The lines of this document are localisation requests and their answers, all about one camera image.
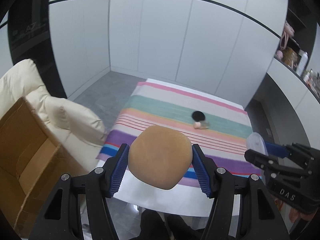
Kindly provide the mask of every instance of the brown rounded object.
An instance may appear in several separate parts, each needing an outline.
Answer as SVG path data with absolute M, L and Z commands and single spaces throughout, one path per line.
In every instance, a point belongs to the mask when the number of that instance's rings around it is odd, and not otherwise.
M 128 167 L 139 180 L 161 189 L 173 188 L 192 162 L 184 134 L 159 125 L 145 129 L 131 144 Z

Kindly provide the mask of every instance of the colorful striped cloth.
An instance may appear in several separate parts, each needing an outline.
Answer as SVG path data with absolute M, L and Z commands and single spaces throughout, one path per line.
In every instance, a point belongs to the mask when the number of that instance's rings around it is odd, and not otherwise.
M 248 114 L 240 106 L 214 100 L 212 98 L 216 97 L 213 96 L 201 96 L 194 90 L 188 89 L 195 92 L 191 93 L 179 86 L 163 84 L 167 83 L 149 80 L 138 83 L 108 134 L 98 159 L 105 161 L 114 156 L 122 143 L 131 145 L 143 130 L 156 124 L 182 132 L 191 143 L 199 144 L 218 167 L 224 167 L 232 174 L 260 175 L 260 170 L 244 159 L 245 141 L 252 128 Z M 205 114 L 209 129 L 193 128 L 191 114 L 196 110 Z M 199 187 L 192 165 L 179 184 Z

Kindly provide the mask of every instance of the gray tile floor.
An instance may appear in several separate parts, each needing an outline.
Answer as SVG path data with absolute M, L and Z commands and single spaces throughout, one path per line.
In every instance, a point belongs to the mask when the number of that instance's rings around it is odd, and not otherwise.
M 141 81 L 145 80 L 109 72 L 77 97 L 75 102 L 94 111 L 103 120 L 107 131 L 110 131 L 119 112 L 137 83 Z M 265 129 L 270 126 L 261 104 L 255 100 L 251 101 L 246 111 L 248 111 L 253 130 L 261 133 L 263 138 L 267 138 Z M 108 199 L 108 207 L 120 240 L 128 240 L 139 235 L 141 210 L 138 212 L 136 206 L 116 198 Z M 208 218 L 183 217 L 183 219 L 193 229 L 199 229 L 205 227 Z M 237 219 L 237 216 L 232 218 L 229 232 L 232 236 L 236 233 Z M 86 209 L 82 215 L 82 224 L 89 224 Z M 86 240 L 92 239 L 86 232 L 86 226 L 84 226 L 84 236 Z

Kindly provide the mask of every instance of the cardboard box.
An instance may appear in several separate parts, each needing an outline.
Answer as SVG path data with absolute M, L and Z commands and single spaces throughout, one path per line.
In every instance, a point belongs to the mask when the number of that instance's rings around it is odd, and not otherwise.
M 20 237 L 60 176 L 86 174 L 24 98 L 0 120 L 0 209 Z

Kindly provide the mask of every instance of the cream leather sofa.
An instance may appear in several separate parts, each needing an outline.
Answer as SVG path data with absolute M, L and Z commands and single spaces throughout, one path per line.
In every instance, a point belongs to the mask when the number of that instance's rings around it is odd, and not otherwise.
M 68 152 L 89 172 L 106 137 L 101 119 L 90 109 L 64 98 L 52 97 L 35 63 L 25 59 L 0 78 L 0 118 L 25 97 Z

